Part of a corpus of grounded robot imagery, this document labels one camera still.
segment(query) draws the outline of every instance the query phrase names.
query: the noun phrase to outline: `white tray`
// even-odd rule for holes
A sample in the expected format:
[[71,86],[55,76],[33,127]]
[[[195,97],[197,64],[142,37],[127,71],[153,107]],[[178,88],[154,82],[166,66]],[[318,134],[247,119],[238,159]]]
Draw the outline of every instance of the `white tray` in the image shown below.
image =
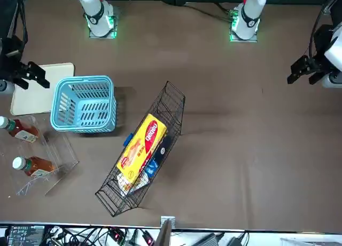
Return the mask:
[[36,81],[28,81],[28,89],[15,86],[11,103],[11,114],[14,116],[50,112],[56,84],[63,78],[74,76],[75,67],[72,63],[40,65],[50,88],[43,88]]

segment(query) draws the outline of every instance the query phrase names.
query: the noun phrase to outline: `blue package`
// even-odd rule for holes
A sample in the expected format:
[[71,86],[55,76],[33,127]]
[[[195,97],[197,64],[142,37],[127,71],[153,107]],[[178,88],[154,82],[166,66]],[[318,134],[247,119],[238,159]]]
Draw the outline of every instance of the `blue package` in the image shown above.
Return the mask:
[[158,169],[156,158],[152,158],[148,166],[145,168],[145,172],[149,178],[152,178]]
[[171,143],[172,143],[172,140],[170,136],[166,136],[163,139],[163,141],[160,143],[150,163],[145,168],[145,172],[149,178],[152,178],[155,175],[158,167],[160,166],[160,163],[163,160],[164,153],[170,147]]

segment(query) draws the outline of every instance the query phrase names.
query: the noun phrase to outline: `red logo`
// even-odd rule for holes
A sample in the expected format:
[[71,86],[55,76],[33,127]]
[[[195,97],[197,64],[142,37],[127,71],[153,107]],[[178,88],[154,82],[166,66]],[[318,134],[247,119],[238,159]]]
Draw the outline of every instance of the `red logo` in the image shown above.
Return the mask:
[[127,161],[127,157],[124,157],[123,160],[121,161],[121,167],[122,168],[126,167],[126,161]]
[[157,135],[157,131],[158,131],[158,124],[155,120],[152,120],[147,129],[146,129],[146,134],[145,134],[145,149],[146,149],[146,153],[148,153],[148,151],[150,151],[154,140],[156,139],[156,135]]

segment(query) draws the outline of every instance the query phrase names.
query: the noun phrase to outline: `white bottle cap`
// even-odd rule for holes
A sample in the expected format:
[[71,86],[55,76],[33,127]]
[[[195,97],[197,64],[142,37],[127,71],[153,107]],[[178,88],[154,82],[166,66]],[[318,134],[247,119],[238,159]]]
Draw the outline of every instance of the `white bottle cap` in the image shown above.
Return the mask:
[[25,167],[26,160],[23,157],[17,157],[13,160],[12,166],[15,170],[21,170]]
[[0,116],[0,128],[5,128],[9,124],[9,119],[3,116]]

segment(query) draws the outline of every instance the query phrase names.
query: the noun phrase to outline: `brown bottle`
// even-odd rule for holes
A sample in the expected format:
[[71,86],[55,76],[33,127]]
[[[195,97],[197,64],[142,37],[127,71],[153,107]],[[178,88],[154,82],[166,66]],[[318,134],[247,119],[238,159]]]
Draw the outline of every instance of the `brown bottle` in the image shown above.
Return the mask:
[[25,174],[32,177],[46,175],[55,170],[52,162],[36,156],[30,158],[17,157],[13,160],[12,166],[16,170],[23,170]]
[[0,128],[6,129],[15,138],[33,143],[37,140],[39,132],[34,126],[28,125],[19,119],[8,119],[0,116]]

